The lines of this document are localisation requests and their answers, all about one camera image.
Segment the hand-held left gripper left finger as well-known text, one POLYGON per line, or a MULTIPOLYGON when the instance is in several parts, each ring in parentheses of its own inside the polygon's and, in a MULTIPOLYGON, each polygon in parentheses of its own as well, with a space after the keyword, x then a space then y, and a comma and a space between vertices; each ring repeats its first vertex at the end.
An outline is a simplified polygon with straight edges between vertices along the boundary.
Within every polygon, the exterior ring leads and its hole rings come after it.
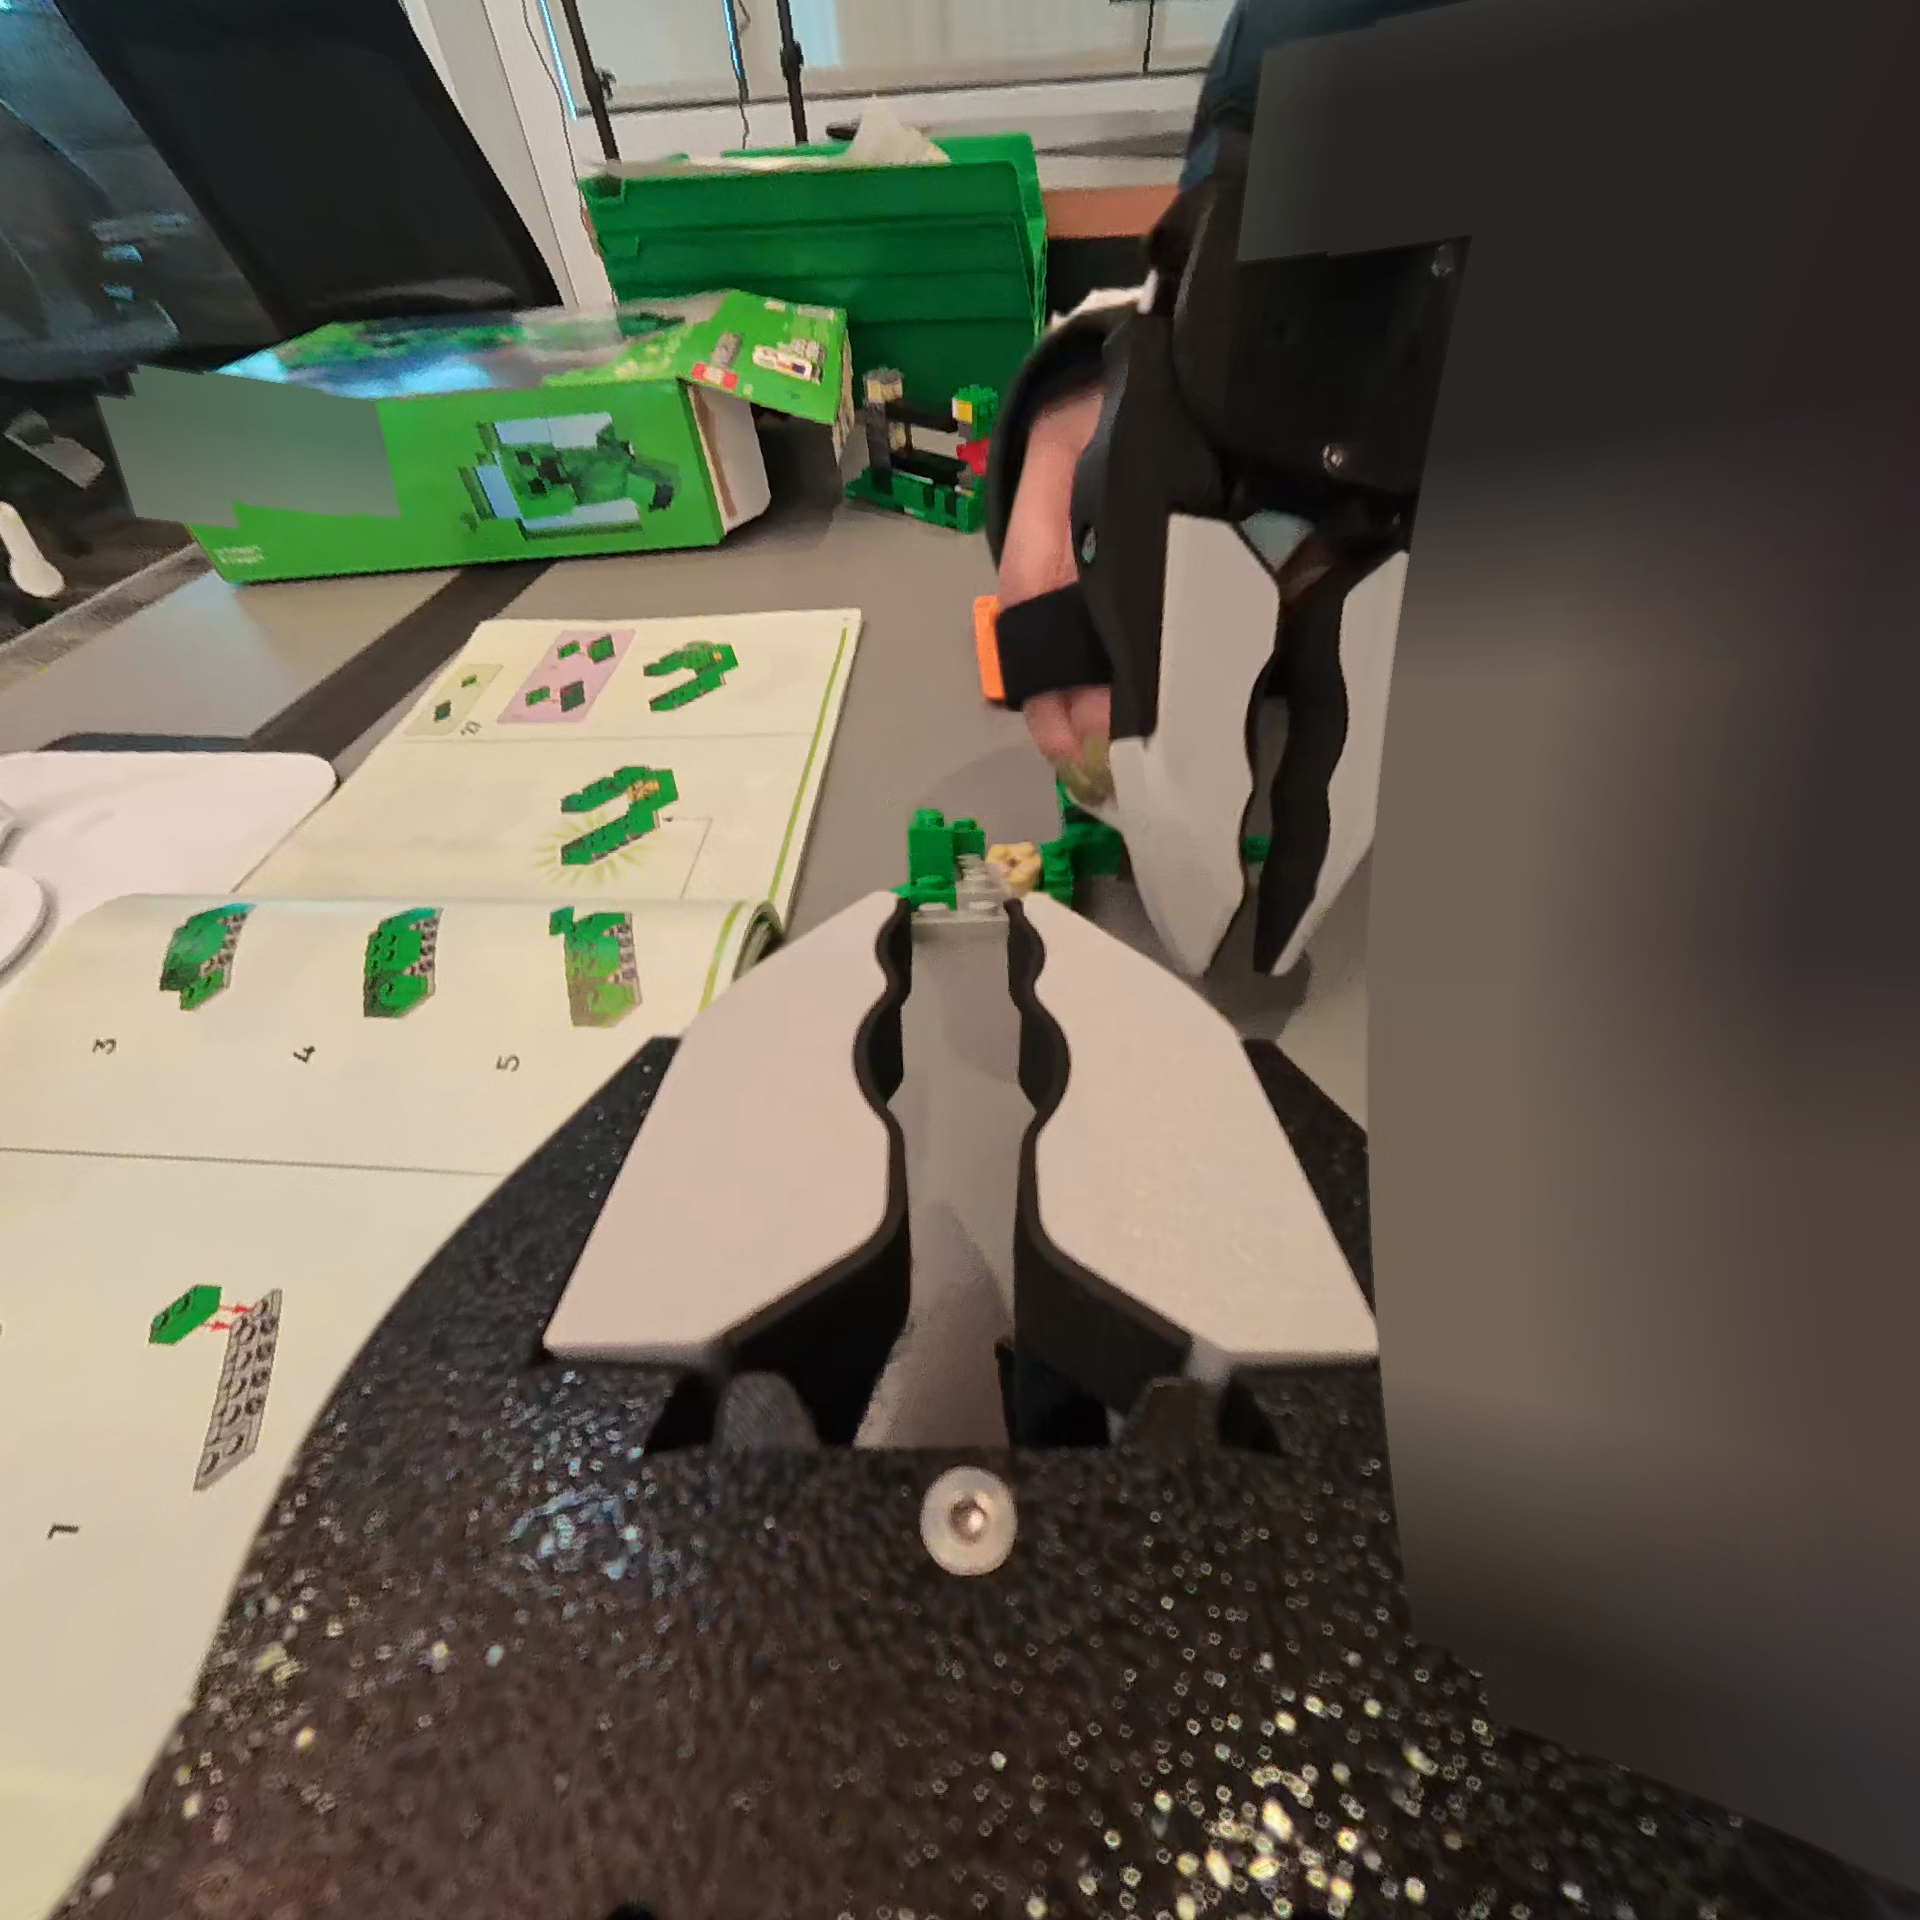
POLYGON ((871 894, 701 1011, 544 1347, 711 1377, 878 1377, 904 1327, 911 912, 871 894))

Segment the grey plate with green bricks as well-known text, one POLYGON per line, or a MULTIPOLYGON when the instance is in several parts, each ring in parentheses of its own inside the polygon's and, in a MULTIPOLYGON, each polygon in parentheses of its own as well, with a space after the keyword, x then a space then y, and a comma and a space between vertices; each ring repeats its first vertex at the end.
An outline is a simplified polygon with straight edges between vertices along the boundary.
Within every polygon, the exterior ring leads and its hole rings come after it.
POLYGON ((991 840, 971 815, 917 806, 904 823, 904 879, 893 894, 918 927, 982 927, 1038 876, 1035 840, 991 840))

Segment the curved green brick assembly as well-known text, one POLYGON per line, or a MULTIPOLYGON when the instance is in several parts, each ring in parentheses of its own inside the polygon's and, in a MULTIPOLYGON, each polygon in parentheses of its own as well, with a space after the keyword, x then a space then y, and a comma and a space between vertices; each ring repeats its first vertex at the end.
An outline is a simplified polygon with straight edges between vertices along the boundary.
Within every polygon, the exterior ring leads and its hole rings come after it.
POLYGON ((1119 876, 1126 847, 1109 823, 1070 811, 1053 838, 987 846, 982 857, 1007 895, 1039 894, 1071 908, 1083 879, 1119 876))

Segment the green toy box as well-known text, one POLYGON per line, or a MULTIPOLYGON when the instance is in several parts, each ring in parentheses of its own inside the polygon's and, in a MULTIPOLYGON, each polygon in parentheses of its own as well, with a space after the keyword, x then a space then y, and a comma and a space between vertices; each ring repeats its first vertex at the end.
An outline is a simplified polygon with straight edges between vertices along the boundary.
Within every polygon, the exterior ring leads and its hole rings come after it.
POLYGON ((843 445, 842 308, 723 291, 332 323, 100 397, 130 507, 228 585, 715 545, 771 503, 757 412, 843 445))

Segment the black office chair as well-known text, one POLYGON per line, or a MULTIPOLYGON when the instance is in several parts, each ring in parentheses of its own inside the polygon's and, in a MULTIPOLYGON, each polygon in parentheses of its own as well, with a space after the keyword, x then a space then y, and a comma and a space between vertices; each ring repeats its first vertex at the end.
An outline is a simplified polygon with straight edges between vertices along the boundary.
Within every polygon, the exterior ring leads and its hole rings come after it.
POLYGON ((402 4, 3 4, 4 382, 559 301, 402 4))

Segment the grey desk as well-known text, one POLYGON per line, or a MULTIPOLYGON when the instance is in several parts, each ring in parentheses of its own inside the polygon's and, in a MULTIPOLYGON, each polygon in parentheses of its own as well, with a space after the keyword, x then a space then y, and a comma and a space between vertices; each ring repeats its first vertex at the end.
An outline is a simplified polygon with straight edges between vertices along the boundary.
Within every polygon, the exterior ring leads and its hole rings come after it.
MULTIPOLYGON (((218 735, 259 751, 338 764, 376 748, 437 685, 478 628, 499 619, 741 616, 855 607, 862 636, 832 751, 806 828, 797 887, 776 939, 732 982, 815 926, 904 878, 904 823, 917 806, 975 817, 991 840, 1045 840, 1060 828, 1058 793, 1018 716, 980 701, 971 605, 991 561, 978 534, 943 534, 885 512, 780 509, 709 549, 598 559, 519 559, 315 582, 228 585, 215 571, 159 598, 146 630, 126 622, 37 677, 4 688, 4 755, 43 751, 76 733, 218 735)), ((1067 908, 1114 929, 1111 902, 1144 927, 1130 879, 1092 887, 1067 908)), ((911 1027, 927 1013, 938 1039, 967 1061, 1007 1063, 994 1016, 1018 1020, 1007 995, 1007 912, 982 927, 911 927, 910 991, 900 1011, 902 1067, 927 1055, 911 1027)), ((1270 1039, 1356 1121, 1364 1121, 1364 1039, 1332 1061, 1306 1049, 1325 991, 1320 926, 1282 977, 1246 972, 1231 933, 1204 977, 1184 981, 1229 1022, 1246 998, 1287 998, 1270 1039), (1306 985, 1306 1000, 1292 1000, 1306 985)))

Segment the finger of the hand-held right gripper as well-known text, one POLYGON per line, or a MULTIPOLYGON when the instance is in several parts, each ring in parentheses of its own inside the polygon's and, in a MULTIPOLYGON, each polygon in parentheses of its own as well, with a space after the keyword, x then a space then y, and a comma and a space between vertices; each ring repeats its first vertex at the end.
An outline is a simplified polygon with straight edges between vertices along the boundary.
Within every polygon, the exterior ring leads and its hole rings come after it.
POLYGON ((1250 710, 1279 636, 1292 513, 1168 521, 1157 718, 1117 741, 1117 829, 1142 912, 1182 975, 1210 972, 1244 897, 1250 710))
POLYGON ((1300 961, 1374 846, 1406 575, 1403 549, 1335 567, 1282 622, 1284 741, 1255 900, 1255 965, 1270 975, 1300 961))

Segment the white crumpled paper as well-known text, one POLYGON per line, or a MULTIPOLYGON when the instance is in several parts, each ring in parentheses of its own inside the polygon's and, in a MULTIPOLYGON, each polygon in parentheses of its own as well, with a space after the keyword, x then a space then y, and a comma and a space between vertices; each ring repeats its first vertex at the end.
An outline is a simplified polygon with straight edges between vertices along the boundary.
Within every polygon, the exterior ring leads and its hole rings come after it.
POLYGON ((891 100, 872 96, 858 117, 842 159, 848 167, 930 167, 948 165, 948 152, 920 127, 910 126, 891 100))

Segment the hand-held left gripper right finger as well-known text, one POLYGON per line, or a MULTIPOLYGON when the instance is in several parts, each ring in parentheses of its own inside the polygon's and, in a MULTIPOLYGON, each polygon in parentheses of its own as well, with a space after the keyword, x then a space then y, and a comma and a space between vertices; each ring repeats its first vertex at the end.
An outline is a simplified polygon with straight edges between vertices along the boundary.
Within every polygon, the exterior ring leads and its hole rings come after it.
POLYGON ((1027 1126, 1014 1344, 1079 1390, 1379 1356, 1231 1024, 1047 895, 1007 908, 1027 1126))

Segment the green brick figure model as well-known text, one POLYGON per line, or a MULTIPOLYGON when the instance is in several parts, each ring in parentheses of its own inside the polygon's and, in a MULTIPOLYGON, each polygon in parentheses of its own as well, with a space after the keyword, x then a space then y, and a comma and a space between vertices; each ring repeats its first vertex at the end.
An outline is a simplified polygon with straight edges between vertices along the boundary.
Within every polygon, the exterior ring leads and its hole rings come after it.
POLYGON ((896 368, 863 375, 860 420, 867 465, 848 480, 848 499, 959 534, 982 527, 987 463, 1000 396, 968 384, 943 406, 904 397, 896 368))

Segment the person's right hand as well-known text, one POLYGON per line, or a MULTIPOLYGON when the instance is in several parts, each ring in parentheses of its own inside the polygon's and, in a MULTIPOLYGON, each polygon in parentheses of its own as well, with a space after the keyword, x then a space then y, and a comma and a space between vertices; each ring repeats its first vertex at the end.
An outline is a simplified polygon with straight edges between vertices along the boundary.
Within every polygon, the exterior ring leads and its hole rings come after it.
MULTIPOLYGON (((1071 480, 1095 433, 1100 388, 1043 406, 1027 436, 1013 509, 999 552, 999 619, 1013 607, 1076 582, 1071 552, 1071 480)), ((1100 808, 1114 793, 1109 766, 1114 689, 1076 685, 1035 694, 1021 705, 1027 731, 1074 804, 1100 808)))

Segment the black tripod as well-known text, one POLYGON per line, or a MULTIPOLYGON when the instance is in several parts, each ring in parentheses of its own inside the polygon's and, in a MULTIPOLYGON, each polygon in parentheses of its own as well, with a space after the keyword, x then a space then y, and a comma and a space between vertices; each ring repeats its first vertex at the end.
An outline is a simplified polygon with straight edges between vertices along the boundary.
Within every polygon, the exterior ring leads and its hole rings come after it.
POLYGON ((810 142, 805 54, 786 3, 540 4, 566 105, 614 156, 614 118, 653 110, 734 111, 746 147, 810 142))

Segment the instruction booklet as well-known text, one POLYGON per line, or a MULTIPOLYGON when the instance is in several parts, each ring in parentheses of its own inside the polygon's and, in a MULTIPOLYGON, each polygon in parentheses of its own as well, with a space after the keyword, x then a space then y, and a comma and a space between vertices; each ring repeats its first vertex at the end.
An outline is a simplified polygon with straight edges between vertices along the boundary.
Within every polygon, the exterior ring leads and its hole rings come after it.
POLYGON ((4 991, 4 1916, 136 1796, 383 1313, 776 939, 860 636, 488 622, 245 878, 4 991))

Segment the stack of green crates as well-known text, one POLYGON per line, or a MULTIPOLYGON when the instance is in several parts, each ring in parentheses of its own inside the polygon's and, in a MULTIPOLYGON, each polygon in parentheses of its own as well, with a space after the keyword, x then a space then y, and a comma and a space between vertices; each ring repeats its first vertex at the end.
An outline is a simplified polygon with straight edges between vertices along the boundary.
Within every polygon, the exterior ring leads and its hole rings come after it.
POLYGON ((634 350, 621 400, 741 397, 848 443, 858 382, 910 400, 1004 390, 1047 320, 1047 217, 1023 135, 956 135, 934 159, 850 144, 606 161, 578 181, 612 295, 693 323, 634 350))

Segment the wood-edged table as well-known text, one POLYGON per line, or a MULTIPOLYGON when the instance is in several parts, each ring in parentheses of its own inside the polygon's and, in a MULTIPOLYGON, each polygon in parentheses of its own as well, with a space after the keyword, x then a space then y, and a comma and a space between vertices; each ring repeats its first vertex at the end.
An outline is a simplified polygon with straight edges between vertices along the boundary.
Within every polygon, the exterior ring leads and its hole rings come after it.
POLYGON ((1142 238, 1174 201, 1178 182, 1160 181, 1047 184, 1047 240, 1067 245, 1142 238))

